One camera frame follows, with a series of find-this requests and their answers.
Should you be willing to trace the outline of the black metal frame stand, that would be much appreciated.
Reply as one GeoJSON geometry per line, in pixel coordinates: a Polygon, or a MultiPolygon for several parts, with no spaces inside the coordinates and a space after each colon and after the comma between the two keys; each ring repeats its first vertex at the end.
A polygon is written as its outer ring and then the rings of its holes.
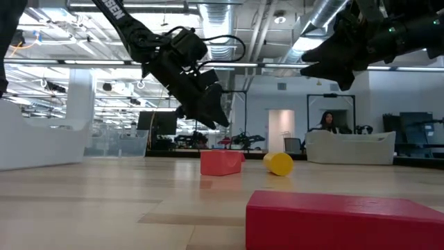
{"type": "Polygon", "coordinates": [[[352,94],[308,94],[306,96],[307,131],[318,126],[324,112],[331,112],[341,132],[355,133],[356,97],[352,94]]]}

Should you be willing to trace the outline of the orange bridge block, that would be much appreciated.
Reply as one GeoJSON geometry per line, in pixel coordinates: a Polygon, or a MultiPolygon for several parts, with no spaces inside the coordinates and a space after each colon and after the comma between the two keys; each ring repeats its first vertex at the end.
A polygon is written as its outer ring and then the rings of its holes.
{"type": "Polygon", "coordinates": [[[226,176],[241,171],[244,154],[232,150],[211,150],[200,153],[200,173],[204,176],[226,176]]]}

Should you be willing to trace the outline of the white ceiling light strip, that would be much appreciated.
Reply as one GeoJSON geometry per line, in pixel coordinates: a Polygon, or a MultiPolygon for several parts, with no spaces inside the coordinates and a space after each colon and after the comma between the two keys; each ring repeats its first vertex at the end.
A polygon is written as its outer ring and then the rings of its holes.
{"type": "MultiPolygon", "coordinates": [[[[141,66],[139,62],[130,60],[48,60],[48,59],[16,59],[6,58],[5,64],[15,65],[85,65],[85,66],[101,66],[101,67],[135,67],[141,66]]],[[[308,67],[308,64],[280,64],[280,63],[253,63],[253,62],[209,62],[205,64],[207,67],[243,67],[243,68],[271,68],[271,69],[302,69],[308,67]]]]}

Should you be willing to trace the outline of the clear plastic bin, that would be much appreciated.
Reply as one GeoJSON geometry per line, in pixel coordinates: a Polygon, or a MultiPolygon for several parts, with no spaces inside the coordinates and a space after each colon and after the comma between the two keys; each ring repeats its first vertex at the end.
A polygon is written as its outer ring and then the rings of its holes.
{"type": "Polygon", "coordinates": [[[145,156],[147,142],[148,131],[95,128],[84,156],[142,157],[145,156]]]}

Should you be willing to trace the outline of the dark shelving unit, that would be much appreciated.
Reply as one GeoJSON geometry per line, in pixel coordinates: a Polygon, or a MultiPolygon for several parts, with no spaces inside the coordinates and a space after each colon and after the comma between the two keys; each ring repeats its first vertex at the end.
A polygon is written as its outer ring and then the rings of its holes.
{"type": "Polygon", "coordinates": [[[431,112],[401,112],[382,115],[385,132],[395,132],[396,156],[444,158],[444,139],[435,137],[435,125],[444,127],[444,117],[434,119],[431,112]]]}

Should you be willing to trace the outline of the red rectangular block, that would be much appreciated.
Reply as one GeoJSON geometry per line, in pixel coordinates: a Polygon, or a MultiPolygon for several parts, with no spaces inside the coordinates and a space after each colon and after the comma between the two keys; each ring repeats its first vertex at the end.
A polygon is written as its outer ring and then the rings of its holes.
{"type": "Polygon", "coordinates": [[[444,213],[408,199],[261,191],[247,250],[444,250],[444,213]]]}

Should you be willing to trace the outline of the grey office chair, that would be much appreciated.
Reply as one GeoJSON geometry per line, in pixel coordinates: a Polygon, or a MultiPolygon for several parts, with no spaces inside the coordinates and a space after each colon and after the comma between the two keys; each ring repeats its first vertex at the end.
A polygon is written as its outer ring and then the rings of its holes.
{"type": "Polygon", "coordinates": [[[295,137],[284,138],[284,152],[288,154],[301,154],[301,141],[295,137]]]}

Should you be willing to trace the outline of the white plastic bin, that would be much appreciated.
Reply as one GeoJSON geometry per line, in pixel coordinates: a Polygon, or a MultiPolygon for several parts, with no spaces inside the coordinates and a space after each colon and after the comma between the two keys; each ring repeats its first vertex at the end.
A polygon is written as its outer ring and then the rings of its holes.
{"type": "Polygon", "coordinates": [[[0,100],[0,171],[79,163],[90,122],[82,119],[37,119],[0,100]]]}

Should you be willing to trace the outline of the yellow cylinder block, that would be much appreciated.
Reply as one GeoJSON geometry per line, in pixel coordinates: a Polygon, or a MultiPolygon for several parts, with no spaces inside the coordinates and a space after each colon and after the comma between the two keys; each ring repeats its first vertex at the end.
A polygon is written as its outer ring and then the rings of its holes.
{"type": "Polygon", "coordinates": [[[276,176],[287,176],[293,170],[292,157],[283,152],[266,154],[263,164],[270,173],[276,176]]]}

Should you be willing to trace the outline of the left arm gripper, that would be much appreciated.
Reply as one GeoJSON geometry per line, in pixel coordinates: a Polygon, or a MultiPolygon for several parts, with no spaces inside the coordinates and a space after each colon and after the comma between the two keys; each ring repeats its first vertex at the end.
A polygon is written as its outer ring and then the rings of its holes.
{"type": "Polygon", "coordinates": [[[169,43],[160,47],[159,54],[152,61],[142,65],[142,76],[153,75],[182,104],[175,110],[178,119],[196,120],[210,129],[215,129],[216,124],[229,127],[221,106],[222,86],[215,83],[205,90],[207,83],[198,71],[197,61],[206,53],[207,47],[195,30],[182,29],[169,38],[169,43]],[[188,113],[199,110],[201,97],[203,115],[188,113]]]}

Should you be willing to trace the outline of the light grey plastic bin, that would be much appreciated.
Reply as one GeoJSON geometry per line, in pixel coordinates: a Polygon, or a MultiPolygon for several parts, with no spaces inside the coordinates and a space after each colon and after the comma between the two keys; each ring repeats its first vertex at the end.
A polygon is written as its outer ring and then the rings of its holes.
{"type": "Polygon", "coordinates": [[[391,165],[396,133],[333,134],[316,130],[305,135],[307,160],[333,165],[391,165]]]}

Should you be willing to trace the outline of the black computer monitor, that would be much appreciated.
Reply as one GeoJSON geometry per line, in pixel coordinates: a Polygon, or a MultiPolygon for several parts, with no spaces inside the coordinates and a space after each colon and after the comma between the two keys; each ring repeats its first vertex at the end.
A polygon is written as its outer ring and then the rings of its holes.
{"type": "Polygon", "coordinates": [[[176,114],[172,111],[141,111],[137,129],[146,131],[154,128],[158,135],[175,135],[177,120],[176,114]]]}

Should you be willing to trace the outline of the person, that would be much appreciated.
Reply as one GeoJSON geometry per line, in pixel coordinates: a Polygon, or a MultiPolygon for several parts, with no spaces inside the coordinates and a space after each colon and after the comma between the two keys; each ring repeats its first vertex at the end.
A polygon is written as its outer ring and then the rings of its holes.
{"type": "Polygon", "coordinates": [[[340,134],[341,130],[334,123],[334,116],[330,111],[325,111],[321,117],[320,122],[315,126],[315,129],[329,131],[333,134],[340,134]]]}

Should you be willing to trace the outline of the silver ventilation duct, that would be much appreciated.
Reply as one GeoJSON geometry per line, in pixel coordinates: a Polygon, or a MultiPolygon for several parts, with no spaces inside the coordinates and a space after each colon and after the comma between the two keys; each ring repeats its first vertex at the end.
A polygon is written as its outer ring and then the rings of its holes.
{"type": "MultiPolygon", "coordinates": [[[[206,3],[199,5],[203,18],[202,27],[205,38],[219,35],[232,35],[234,28],[234,8],[231,5],[206,3]]],[[[231,60],[234,55],[232,40],[226,37],[210,41],[211,60],[231,60]]]]}
{"type": "Polygon", "coordinates": [[[322,39],[309,38],[306,35],[315,30],[326,31],[329,23],[347,2],[348,0],[315,0],[312,11],[296,21],[292,31],[294,43],[280,62],[296,64],[304,52],[319,46],[323,42],[322,39]]]}

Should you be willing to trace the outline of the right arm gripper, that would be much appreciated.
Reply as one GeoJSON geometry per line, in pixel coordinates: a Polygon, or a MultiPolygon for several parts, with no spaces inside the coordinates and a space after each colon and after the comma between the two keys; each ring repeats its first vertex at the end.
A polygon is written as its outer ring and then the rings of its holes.
{"type": "Polygon", "coordinates": [[[400,7],[347,6],[336,15],[334,35],[303,53],[303,76],[335,81],[347,91],[362,71],[378,61],[391,63],[408,51],[407,12],[400,7]]]}

